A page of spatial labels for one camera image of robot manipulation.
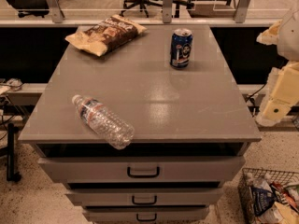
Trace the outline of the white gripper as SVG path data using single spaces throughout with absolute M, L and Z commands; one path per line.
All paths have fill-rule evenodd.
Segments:
M 287 60 L 281 69 L 274 67 L 267 79 L 267 92 L 262 99 L 256 121 L 271 127 L 282 121 L 299 103 L 299 3 L 260 33 L 256 41 L 264 45 L 277 45 L 278 54 Z

